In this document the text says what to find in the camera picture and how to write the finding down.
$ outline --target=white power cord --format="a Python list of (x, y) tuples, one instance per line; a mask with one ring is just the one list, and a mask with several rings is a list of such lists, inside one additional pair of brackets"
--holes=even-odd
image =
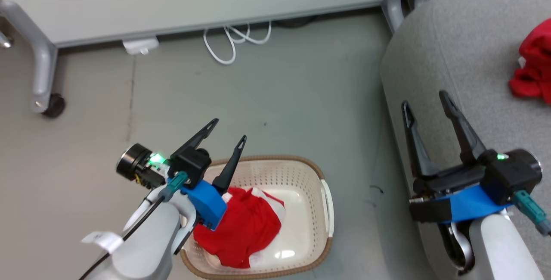
[[(210, 45), (208, 44), (208, 41), (207, 41), (208, 30), (209, 29), (207, 28), (203, 32), (203, 41), (205, 42), (205, 46), (207, 46), (208, 51), (214, 57), (214, 59), (216, 59), (217, 62), (220, 62), (220, 64), (230, 65), (230, 64), (233, 64), (235, 62), (235, 57), (236, 57), (235, 45), (236, 44), (242, 44), (245, 41), (249, 41), (251, 43), (261, 45), (261, 44), (264, 44), (264, 43), (268, 42), (268, 40), (270, 39), (270, 35), (272, 34), (272, 21), (268, 22), (268, 33), (266, 34), (266, 37), (262, 40), (256, 40), (256, 39), (253, 39), (253, 38), (250, 37), (251, 25), (249, 23), (247, 23), (247, 33), (246, 34), (242, 33), (241, 31), (237, 30), (236, 28), (234, 28), (230, 25), (229, 26), (224, 26), (224, 31), (226, 32), (226, 36), (228, 37), (228, 40), (230, 41), (230, 44), (232, 45), (232, 58), (229, 59), (229, 60), (223, 60), (223, 59), (219, 58), (218, 56), (216, 56), (216, 54), (214, 54), (214, 52), (212, 51), (212, 48), (210, 48)], [(241, 38), (240, 39), (233, 38), (232, 35), (230, 34), (230, 30), (233, 31), (234, 33), (236, 33)]]

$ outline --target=white basket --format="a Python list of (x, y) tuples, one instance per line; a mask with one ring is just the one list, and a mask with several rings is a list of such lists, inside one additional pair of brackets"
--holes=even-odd
[[(208, 182), (227, 160), (205, 172)], [(297, 274), (321, 264), (331, 248), (334, 216), (331, 192), (321, 170), (296, 156), (252, 156), (238, 164), (232, 186), (257, 187), (285, 203), (282, 228), (270, 245), (255, 256), (255, 268), (227, 268), (191, 236), (181, 256), (191, 272), (205, 279), (261, 279)]]

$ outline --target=brown basket rim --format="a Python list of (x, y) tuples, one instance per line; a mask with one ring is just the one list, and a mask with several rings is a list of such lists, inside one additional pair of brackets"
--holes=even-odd
[[(229, 159), (223, 159), (223, 160), (217, 160), (211, 164), (211, 166), (217, 166), (220, 164), (225, 164), (228, 162)], [(294, 155), (257, 155), (257, 156), (246, 156), (241, 158), (240, 162), (252, 162), (256, 160), (292, 160), (295, 162), (301, 162), (303, 164), (307, 164), (310, 166), (319, 176), (320, 180), (325, 179), (325, 176), (323, 175), (323, 172), (321, 172), (321, 169), (314, 164), (311, 160), (300, 157), (300, 156), (294, 156)], [(209, 280), (253, 280), (253, 279), (267, 279), (267, 278), (275, 278), (275, 277), (282, 277), (282, 276), (289, 276), (291, 274), (299, 274), (301, 272), (309, 271), (321, 264), (326, 258), (327, 255), (329, 255), (329, 250), (331, 250), (331, 245), (333, 244), (333, 238), (329, 237), (327, 238), (327, 242), (325, 243), (325, 248), (323, 248), (323, 252), (321, 255), (313, 261), (313, 263), (302, 266), (301, 268), (291, 268), (289, 270), (282, 270), (282, 271), (273, 271), (273, 272), (264, 272), (262, 274), (208, 274), (206, 272), (202, 272), (201, 270), (197, 269), (191, 262), (189, 261), (189, 258), (187, 257), (187, 253), (185, 250), (180, 251), (180, 256), (182, 257), (183, 264), (186, 265), (187, 269), (189, 269), (193, 274), (196, 276), (199, 276), (204, 279)]]

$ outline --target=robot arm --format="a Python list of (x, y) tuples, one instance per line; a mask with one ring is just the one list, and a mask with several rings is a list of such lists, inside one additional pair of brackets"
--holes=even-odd
[[(165, 280), (172, 256), (180, 252), (193, 229), (197, 225), (217, 228), (227, 208), (221, 196), (232, 181), (247, 137), (241, 138), (226, 167), (209, 184), (203, 176), (212, 160), (197, 147), (216, 123), (218, 119), (209, 122), (169, 159), (139, 144), (122, 155), (117, 172), (153, 190), (124, 226), (124, 237), (108, 247), (80, 280)], [(183, 227), (181, 217), (186, 220)], [(94, 241), (102, 234), (90, 236)]]
[(551, 222), (530, 193), (542, 179), (539, 161), (526, 150), (488, 150), (445, 91), (439, 93), (461, 148), (462, 164), (441, 170), (431, 161), (407, 102), (402, 116), (415, 178), (409, 211), (414, 221), (435, 223), (460, 278), (508, 280), (541, 273), (505, 208), (515, 205), (546, 236)]

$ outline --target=teal connector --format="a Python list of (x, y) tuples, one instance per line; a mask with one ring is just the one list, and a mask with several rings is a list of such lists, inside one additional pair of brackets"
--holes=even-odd
[(542, 235), (551, 233), (551, 222), (547, 219), (547, 213), (532, 199), (525, 190), (519, 190), (513, 195), (513, 204), (522, 212)]
[(171, 200), (174, 193), (176, 193), (177, 190), (180, 190), (186, 180), (187, 173), (183, 171), (178, 172), (178, 174), (174, 178), (171, 178), (170, 182), (167, 184), (167, 187), (161, 190), (161, 192), (159, 193), (159, 197), (164, 196), (166, 202)]

